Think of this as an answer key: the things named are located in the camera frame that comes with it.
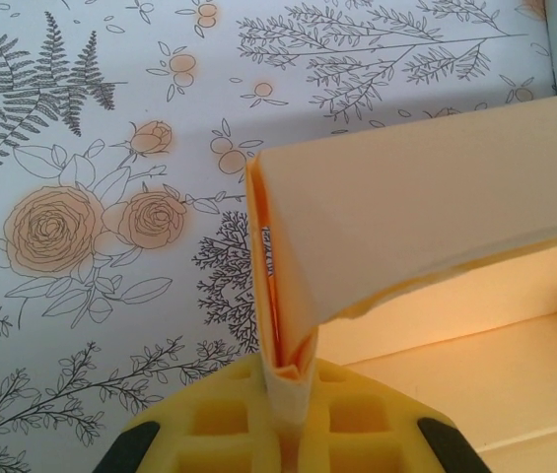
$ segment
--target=floral wallpaper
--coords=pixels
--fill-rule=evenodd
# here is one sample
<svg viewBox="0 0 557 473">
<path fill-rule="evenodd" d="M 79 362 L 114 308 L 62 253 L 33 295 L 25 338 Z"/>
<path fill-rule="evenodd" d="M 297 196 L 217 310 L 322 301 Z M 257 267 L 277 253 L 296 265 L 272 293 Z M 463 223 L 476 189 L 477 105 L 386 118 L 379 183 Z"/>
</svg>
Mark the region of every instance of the floral wallpaper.
<svg viewBox="0 0 557 473">
<path fill-rule="evenodd" d="M 0 472 L 91 471 L 132 415 L 257 350 L 258 151 L 552 96 L 544 15 L 0 2 Z"/>
</svg>

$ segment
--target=cardboard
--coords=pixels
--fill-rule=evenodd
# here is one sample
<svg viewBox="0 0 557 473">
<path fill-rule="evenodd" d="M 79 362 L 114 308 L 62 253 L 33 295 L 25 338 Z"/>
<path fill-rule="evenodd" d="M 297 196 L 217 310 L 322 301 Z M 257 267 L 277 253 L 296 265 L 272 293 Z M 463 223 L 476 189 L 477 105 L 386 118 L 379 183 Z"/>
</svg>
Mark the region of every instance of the cardboard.
<svg viewBox="0 0 557 473">
<path fill-rule="evenodd" d="M 420 324 L 398 316 L 388 329 L 376 316 L 375 330 L 363 324 L 349 339 L 340 330 L 324 338 L 322 326 L 322 346 L 358 353 L 380 333 L 381 352 L 368 355 L 377 356 L 557 310 L 557 98 L 266 150 L 248 164 L 247 186 L 261 350 L 270 401 L 288 422 L 306 416 L 326 322 L 392 301 L 389 313 L 396 298 L 437 283 L 463 288 L 463 275 L 489 265 L 532 281 L 515 278 L 503 306 L 499 284 L 460 304 L 464 313 L 441 302 Z M 478 278 L 499 281 L 499 272 Z M 545 287 L 545 301 L 521 299 Z M 481 309 L 486 302 L 497 310 Z"/>
<path fill-rule="evenodd" d="M 492 471 L 557 472 L 557 313 L 349 368 L 446 413 Z"/>
</svg>

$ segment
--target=orange rose drawing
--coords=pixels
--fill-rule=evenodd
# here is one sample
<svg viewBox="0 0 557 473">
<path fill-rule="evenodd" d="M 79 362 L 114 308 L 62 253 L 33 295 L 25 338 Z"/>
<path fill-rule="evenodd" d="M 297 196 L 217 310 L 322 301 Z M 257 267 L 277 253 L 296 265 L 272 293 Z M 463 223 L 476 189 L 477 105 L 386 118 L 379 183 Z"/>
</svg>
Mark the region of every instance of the orange rose drawing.
<svg viewBox="0 0 557 473">
<path fill-rule="evenodd" d="M 152 155 L 164 152 L 172 140 L 171 128 L 164 121 L 151 121 L 135 130 L 129 146 L 138 155 Z"/>
<path fill-rule="evenodd" d="M 173 142 L 173 131 L 164 121 L 150 121 L 144 126 L 137 128 L 135 123 L 131 122 L 133 126 L 133 136 L 131 140 L 112 147 L 124 147 L 129 150 L 127 156 L 118 168 L 122 168 L 127 161 L 133 158 L 136 161 L 138 156 L 146 157 L 147 155 L 155 155 L 165 153 L 167 147 Z"/>
<path fill-rule="evenodd" d="M 186 208 L 167 192 L 144 192 L 103 213 L 104 225 L 127 244 L 160 248 L 179 238 Z"/>
<path fill-rule="evenodd" d="M 91 192 L 43 187 L 15 206 L 4 224 L 7 255 L 24 276 L 68 276 L 93 253 L 103 206 Z"/>
</svg>

